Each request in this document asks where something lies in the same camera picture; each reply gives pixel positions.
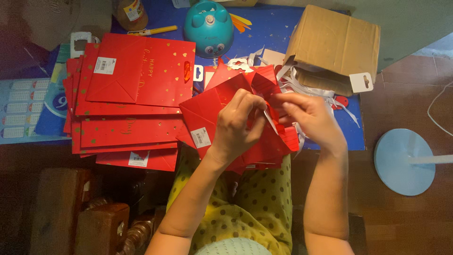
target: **yellow polka dot dress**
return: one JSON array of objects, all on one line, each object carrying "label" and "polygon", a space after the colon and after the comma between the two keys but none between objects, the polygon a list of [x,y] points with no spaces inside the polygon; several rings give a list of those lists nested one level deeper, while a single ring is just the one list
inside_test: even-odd
[{"label": "yellow polka dot dress", "polygon": [[[176,179],[170,192],[167,210],[200,163],[195,149],[183,147]],[[273,255],[290,255],[291,160],[283,157],[282,167],[263,171],[245,171],[237,192],[229,203],[223,175],[217,180],[206,213],[193,236],[189,254],[203,246],[233,237],[254,240]]]}]

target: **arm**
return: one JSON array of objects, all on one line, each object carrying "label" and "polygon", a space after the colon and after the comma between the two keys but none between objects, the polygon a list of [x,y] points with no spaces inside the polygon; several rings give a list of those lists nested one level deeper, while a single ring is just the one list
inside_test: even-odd
[{"label": "arm", "polygon": [[321,147],[304,209],[304,233],[310,254],[353,254],[347,241],[347,144],[322,98],[277,94],[289,118]]},{"label": "arm", "polygon": [[254,108],[266,109],[264,99],[239,89],[220,111],[211,147],[169,208],[145,254],[186,255],[189,252],[220,174],[255,144],[263,132],[266,122],[263,114],[255,115],[252,128],[247,129],[247,118]]}]

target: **teal plastic toy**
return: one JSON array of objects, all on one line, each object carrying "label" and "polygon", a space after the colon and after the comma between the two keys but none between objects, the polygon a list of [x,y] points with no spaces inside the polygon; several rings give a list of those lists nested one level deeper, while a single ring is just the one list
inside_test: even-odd
[{"label": "teal plastic toy", "polygon": [[187,12],[184,36],[197,44],[198,56],[207,59],[221,56],[233,44],[231,16],[221,4],[201,0]]}]

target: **white pole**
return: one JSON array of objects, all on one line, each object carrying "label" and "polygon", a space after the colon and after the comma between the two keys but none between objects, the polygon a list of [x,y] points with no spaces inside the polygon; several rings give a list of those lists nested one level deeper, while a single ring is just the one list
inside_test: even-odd
[{"label": "white pole", "polygon": [[431,156],[431,157],[410,157],[409,164],[447,164],[453,163],[453,155]]}]

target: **light blue round base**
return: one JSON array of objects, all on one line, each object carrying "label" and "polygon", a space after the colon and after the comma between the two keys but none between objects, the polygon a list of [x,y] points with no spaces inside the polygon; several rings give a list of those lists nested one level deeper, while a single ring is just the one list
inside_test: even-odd
[{"label": "light blue round base", "polygon": [[392,129],[377,142],[374,165],[381,180],[396,193],[415,196],[429,188],[435,164],[410,165],[410,157],[429,157],[433,152],[426,141],[409,129]]}]

